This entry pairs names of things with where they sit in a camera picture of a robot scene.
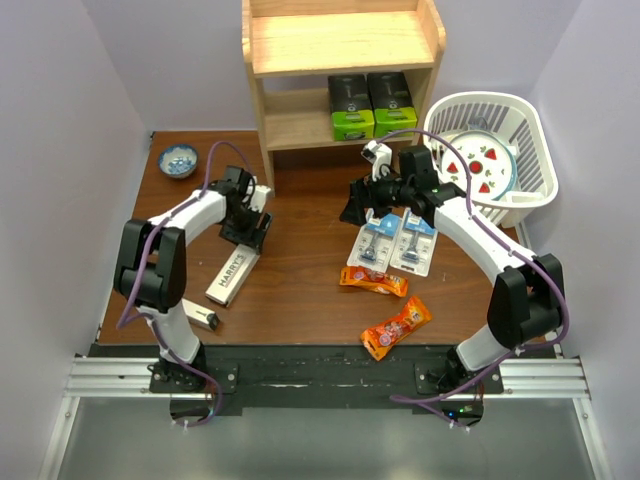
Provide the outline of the black green razor box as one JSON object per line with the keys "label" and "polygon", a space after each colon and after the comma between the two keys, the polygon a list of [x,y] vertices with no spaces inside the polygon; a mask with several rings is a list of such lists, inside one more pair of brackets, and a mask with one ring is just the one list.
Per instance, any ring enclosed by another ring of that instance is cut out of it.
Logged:
{"label": "black green razor box", "polygon": [[375,138],[416,127],[418,118],[402,72],[369,73],[367,86],[373,108]]}
{"label": "black green razor box", "polygon": [[333,139],[371,139],[375,119],[365,75],[331,75],[328,93]]}

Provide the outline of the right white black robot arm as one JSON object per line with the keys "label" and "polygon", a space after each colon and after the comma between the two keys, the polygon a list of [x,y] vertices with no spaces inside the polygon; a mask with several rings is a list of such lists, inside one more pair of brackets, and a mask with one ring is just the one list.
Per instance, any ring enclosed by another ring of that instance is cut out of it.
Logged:
{"label": "right white black robot arm", "polygon": [[531,348],[534,339],[552,331],[566,334],[562,265],[554,255],[537,255],[513,241],[478,212],[469,194],[441,182],[427,147],[401,150],[398,172],[391,167],[391,150],[381,142],[367,143],[362,155],[371,172],[351,182],[342,222],[361,227],[394,207],[406,207],[453,240],[493,285],[486,324],[448,352],[440,392],[469,392],[481,375]]}

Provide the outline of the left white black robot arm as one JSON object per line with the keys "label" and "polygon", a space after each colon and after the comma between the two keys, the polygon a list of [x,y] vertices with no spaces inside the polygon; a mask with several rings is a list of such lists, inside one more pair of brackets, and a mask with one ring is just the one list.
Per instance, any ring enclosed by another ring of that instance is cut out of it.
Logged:
{"label": "left white black robot arm", "polygon": [[217,225],[235,249],[212,282],[213,295],[228,304],[262,253],[272,216],[265,210],[273,192],[240,167],[228,167],[179,205],[148,220],[125,223],[113,288],[126,298],[117,322],[123,328],[142,318],[154,334],[160,356],[152,372],[185,392],[214,386],[201,340],[193,332],[183,298],[187,248]]}

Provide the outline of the white Harry's razor box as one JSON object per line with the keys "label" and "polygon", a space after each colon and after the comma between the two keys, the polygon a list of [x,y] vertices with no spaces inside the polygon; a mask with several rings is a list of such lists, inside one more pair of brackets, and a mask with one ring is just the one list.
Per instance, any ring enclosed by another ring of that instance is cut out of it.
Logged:
{"label": "white Harry's razor box", "polygon": [[205,296],[229,306],[247,280],[260,255],[252,248],[238,245],[205,291]]}

